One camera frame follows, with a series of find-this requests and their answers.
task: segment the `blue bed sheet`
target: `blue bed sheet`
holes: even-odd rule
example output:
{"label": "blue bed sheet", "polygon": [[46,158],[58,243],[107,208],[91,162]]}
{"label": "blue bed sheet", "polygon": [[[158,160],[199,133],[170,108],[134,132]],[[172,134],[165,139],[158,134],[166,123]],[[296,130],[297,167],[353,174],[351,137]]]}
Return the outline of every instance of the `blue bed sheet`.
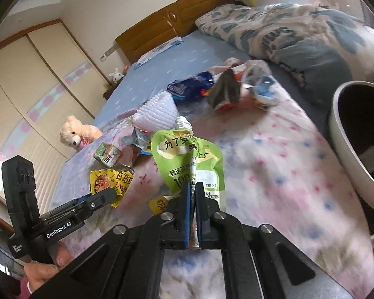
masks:
{"label": "blue bed sheet", "polygon": [[[200,31],[183,38],[183,43],[157,55],[141,67],[134,63],[121,84],[111,95],[101,112],[92,122],[103,128],[119,114],[136,108],[161,91],[176,79],[184,79],[190,75],[207,70],[209,67],[223,63],[229,57],[242,61],[252,59],[250,55],[240,51],[224,40],[208,36]],[[280,66],[268,62],[273,76],[287,90],[290,96],[303,108],[309,118],[327,135],[327,109],[315,106],[306,99],[297,80]]]}

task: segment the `pink sleeve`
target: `pink sleeve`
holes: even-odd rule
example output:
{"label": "pink sleeve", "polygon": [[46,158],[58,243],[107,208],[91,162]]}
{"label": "pink sleeve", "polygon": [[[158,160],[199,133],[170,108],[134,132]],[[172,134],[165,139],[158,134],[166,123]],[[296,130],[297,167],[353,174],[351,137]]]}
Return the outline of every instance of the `pink sleeve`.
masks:
{"label": "pink sleeve", "polygon": [[27,283],[28,283],[27,278],[23,278],[21,280],[21,293],[19,294],[17,299],[28,299],[30,297],[31,293],[28,290]]}

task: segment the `metal screw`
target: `metal screw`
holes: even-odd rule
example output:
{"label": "metal screw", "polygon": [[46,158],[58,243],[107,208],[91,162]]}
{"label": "metal screw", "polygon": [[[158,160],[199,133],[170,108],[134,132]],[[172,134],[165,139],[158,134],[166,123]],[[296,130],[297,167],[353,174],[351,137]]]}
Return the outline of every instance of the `metal screw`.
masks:
{"label": "metal screw", "polygon": [[260,227],[260,230],[264,233],[272,233],[273,232],[273,226],[269,224],[263,224]]}
{"label": "metal screw", "polygon": [[122,225],[115,226],[114,229],[113,229],[113,232],[117,235],[122,235],[122,234],[126,233],[126,227],[122,226]]}
{"label": "metal screw", "polygon": [[227,214],[223,211],[216,211],[213,216],[216,218],[216,219],[219,219],[219,220],[222,220],[222,219],[225,219]]}
{"label": "metal screw", "polygon": [[164,221],[169,221],[173,218],[173,214],[172,213],[161,213],[161,218],[164,220]]}

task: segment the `white mesh sponge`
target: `white mesh sponge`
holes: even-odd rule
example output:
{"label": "white mesh sponge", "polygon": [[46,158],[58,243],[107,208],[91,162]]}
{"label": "white mesh sponge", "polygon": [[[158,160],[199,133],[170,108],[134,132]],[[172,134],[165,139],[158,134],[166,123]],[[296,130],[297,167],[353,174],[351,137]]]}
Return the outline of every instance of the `white mesh sponge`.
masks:
{"label": "white mesh sponge", "polygon": [[165,91],[153,96],[133,116],[133,124],[141,130],[157,132],[174,127],[179,116],[172,95]]}

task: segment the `fingernail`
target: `fingernail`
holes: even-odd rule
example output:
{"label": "fingernail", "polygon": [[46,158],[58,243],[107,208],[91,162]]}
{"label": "fingernail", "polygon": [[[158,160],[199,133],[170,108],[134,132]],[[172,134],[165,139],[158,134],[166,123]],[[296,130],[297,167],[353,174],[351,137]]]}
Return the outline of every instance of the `fingernail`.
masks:
{"label": "fingernail", "polygon": [[66,264],[66,260],[65,260],[65,257],[59,257],[57,259],[57,264],[60,268],[62,268],[65,264]]}

